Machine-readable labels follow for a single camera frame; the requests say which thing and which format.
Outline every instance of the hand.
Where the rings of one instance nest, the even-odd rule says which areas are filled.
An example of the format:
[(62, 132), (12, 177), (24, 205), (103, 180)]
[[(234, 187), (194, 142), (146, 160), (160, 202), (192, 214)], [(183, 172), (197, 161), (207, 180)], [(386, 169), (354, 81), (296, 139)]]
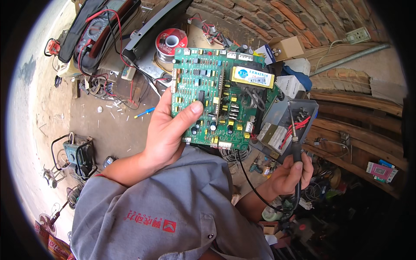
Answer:
[(302, 179), (302, 189), (305, 189), (313, 174), (312, 158), (302, 152), (302, 161), (293, 163), (293, 155), (289, 155), (267, 180), (268, 197), (276, 198), (279, 195), (294, 194), (295, 186)]
[(173, 119), (171, 108), (172, 93), (168, 88), (153, 112), (143, 151), (148, 163), (154, 164), (154, 171), (179, 159), (185, 148), (185, 143), (181, 142), (183, 133), (196, 123), (203, 112), (202, 103), (195, 101)]

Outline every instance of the gray shirt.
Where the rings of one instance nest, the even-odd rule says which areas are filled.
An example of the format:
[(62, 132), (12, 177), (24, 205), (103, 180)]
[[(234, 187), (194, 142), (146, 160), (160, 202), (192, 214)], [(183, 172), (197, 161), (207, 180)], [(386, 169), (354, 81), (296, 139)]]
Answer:
[(126, 188), (87, 181), (75, 209), (71, 250), (83, 259), (273, 259), (262, 227), (231, 204), (232, 180), (220, 157), (186, 146), (181, 158)]

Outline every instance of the green circuit board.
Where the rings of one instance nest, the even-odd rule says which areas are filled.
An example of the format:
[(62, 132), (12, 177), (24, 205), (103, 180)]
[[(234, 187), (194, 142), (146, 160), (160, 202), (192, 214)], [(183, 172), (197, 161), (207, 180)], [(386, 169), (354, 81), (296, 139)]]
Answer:
[[(221, 149), (247, 149), (255, 122), (251, 98), (230, 81), (233, 66), (264, 58), (226, 50), (177, 48), (172, 72), (172, 117), (192, 102), (204, 105), (201, 118), (183, 135), (186, 143)], [(277, 95), (277, 87), (267, 90), (266, 107)]]

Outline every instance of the solder wire spool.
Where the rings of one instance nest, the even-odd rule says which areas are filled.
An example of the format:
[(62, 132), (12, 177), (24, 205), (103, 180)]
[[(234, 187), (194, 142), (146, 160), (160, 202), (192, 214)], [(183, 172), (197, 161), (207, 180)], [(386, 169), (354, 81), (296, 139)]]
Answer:
[(169, 28), (156, 38), (157, 58), (163, 63), (172, 63), (176, 48), (188, 46), (188, 37), (182, 30)]

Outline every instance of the multimeter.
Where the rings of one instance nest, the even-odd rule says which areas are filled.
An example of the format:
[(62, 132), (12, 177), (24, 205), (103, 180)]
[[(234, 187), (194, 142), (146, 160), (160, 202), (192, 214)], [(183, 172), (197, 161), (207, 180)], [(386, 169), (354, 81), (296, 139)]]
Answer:
[[(103, 4), (101, 10), (112, 9), (117, 12), (119, 17), (122, 17), (132, 7), (133, 3), (134, 0), (109, 0)], [(93, 45), (88, 56), (96, 58), (110, 33), (110, 26), (114, 21), (117, 22), (117, 17), (111, 11), (104, 12), (92, 19), (81, 36), (81, 40), (77, 45), (77, 52), (81, 52), (84, 45), (92, 40)]]

